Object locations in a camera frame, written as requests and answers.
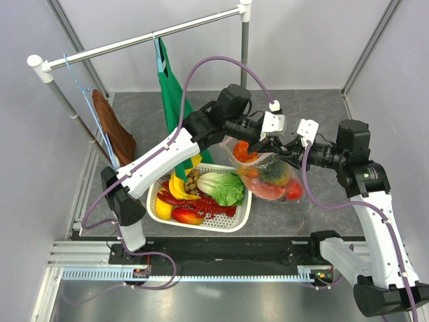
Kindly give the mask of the orange toy pumpkin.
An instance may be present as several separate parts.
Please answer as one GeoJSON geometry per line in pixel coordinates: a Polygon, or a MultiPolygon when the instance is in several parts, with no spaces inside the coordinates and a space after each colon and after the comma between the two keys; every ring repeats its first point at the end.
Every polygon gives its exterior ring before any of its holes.
{"type": "Polygon", "coordinates": [[[233,148],[234,158],[242,163],[254,162],[259,158],[257,152],[249,152],[249,143],[245,141],[238,141],[233,148]]]}

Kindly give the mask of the clear pink zip top bag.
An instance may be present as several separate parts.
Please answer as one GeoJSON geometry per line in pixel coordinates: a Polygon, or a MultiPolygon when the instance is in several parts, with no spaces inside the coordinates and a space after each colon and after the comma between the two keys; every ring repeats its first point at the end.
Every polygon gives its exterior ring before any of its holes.
{"type": "Polygon", "coordinates": [[[277,203],[297,203],[305,197],[297,172],[275,154],[248,152],[249,144],[234,138],[227,138],[220,147],[243,184],[256,197],[277,203]]]}

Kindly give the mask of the toy watermelon slice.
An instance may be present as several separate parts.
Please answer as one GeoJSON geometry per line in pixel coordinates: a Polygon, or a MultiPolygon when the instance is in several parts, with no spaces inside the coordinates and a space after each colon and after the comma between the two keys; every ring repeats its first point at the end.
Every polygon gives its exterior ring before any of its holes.
{"type": "Polygon", "coordinates": [[[254,195],[268,201],[282,198],[286,191],[284,187],[267,184],[256,178],[243,177],[243,183],[254,195]]]}

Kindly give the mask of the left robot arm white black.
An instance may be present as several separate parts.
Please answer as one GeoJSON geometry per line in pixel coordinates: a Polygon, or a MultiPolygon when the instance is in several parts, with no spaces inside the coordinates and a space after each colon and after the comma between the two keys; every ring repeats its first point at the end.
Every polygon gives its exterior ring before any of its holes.
{"type": "Polygon", "coordinates": [[[217,100],[190,113],[172,134],[142,157],[117,171],[102,171],[105,198],[118,222],[119,236],[125,244],[123,254],[131,263],[142,263],[147,256],[141,224],[146,209],[139,198],[155,181],[226,136],[256,148],[284,130],[285,116],[278,101],[269,103],[257,121],[250,121],[245,114],[250,106],[251,93],[239,85],[229,85],[217,100]]]}

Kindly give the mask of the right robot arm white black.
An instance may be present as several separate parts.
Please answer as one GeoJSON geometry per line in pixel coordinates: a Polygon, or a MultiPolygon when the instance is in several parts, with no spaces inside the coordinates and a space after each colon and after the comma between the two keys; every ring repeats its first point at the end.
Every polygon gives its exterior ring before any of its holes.
{"type": "Polygon", "coordinates": [[[311,201],[326,210],[354,208],[358,215],[370,262],[354,253],[333,231],[314,233],[307,247],[315,264],[330,262],[353,288],[360,312],[366,317],[410,312],[418,320],[417,309],[428,303],[428,285],[420,282],[400,237],[393,214],[391,187],[384,167],[370,159],[371,133],[368,124],[346,119],[339,123],[336,141],[316,143],[319,124],[301,119],[298,137],[286,146],[281,157],[301,170],[305,190],[310,166],[336,172],[348,202],[323,205],[312,193],[311,201]]]}

